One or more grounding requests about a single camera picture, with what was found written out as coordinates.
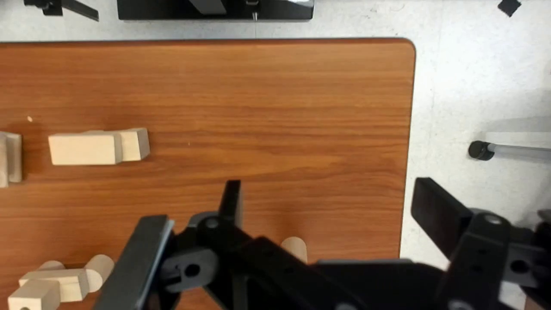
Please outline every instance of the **black object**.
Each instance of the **black object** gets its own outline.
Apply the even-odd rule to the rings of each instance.
[[[313,0],[118,0],[118,19],[311,19]]]
[[[24,0],[24,5],[34,5],[41,9],[44,16],[63,16],[62,9],[67,9],[87,19],[99,21],[98,10],[77,0]]]
[[[507,17],[513,17],[513,14],[518,10],[521,3],[518,0],[502,0],[497,7],[501,12],[504,12]]]
[[[468,155],[476,160],[490,160],[495,153],[490,150],[490,143],[471,141],[468,146]]]
[[[229,181],[218,212],[194,215],[180,234],[165,217],[141,219],[94,308],[165,310],[180,291],[204,288],[229,310],[507,310],[501,281],[551,305],[547,217],[535,233],[513,227],[425,177],[414,183],[411,215],[451,260],[447,270],[409,260],[306,265],[239,229],[239,186]]]

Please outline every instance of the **white floor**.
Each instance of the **white floor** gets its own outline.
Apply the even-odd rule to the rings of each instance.
[[[122,22],[115,0],[87,0],[99,22],[43,17],[0,2],[0,41],[187,38],[406,38],[416,48],[413,124],[401,255],[445,265],[409,217],[413,179],[430,176],[470,207],[513,224],[551,205],[551,160],[473,162],[471,140],[551,146],[551,0],[523,0],[509,19],[499,0],[316,0],[309,22]],[[507,298],[521,305],[521,295]]]

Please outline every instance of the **cylindrical wooden block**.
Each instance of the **cylindrical wooden block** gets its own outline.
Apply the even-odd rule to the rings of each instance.
[[[48,260],[39,265],[39,270],[60,270],[60,269],[65,269],[65,265],[58,260]]]
[[[87,286],[89,293],[99,291],[110,272],[113,270],[113,260],[106,255],[94,255],[86,264],[86,276],[87,276]]]
[[[280,243],[280,246],[284,250],[287,250],[289,253],[292,253],[301,262],[308,264],[308,248],[306,248],[306,243],[301,238],[289,236]]]

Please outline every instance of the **wooden table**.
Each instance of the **wooden table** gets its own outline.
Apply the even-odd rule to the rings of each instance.
[[[24,136],[25,169],[0,189],[0,296],[44,260],[117,258],[141,215],[182,229],[229,177],[253,236],[301,236],[311,260],[397,257],[413,55],[382,40],[0,47],[0,131]],[[49,164],[48,134],[134,126],[144,162]]]

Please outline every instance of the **wooden tabletop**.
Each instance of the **wooden tabletop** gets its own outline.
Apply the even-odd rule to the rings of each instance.
[[[117,258],[142,215],[182,229],[225,179],[244,183],[253,236],[301,236],[311,260],[397,257],[413,62],[397,40],[1,45],[0,131],[24,138],[24,183],[0,189],[0,296],[44,260]],[[49,164],[48,134],[136,126],[144,162]]]

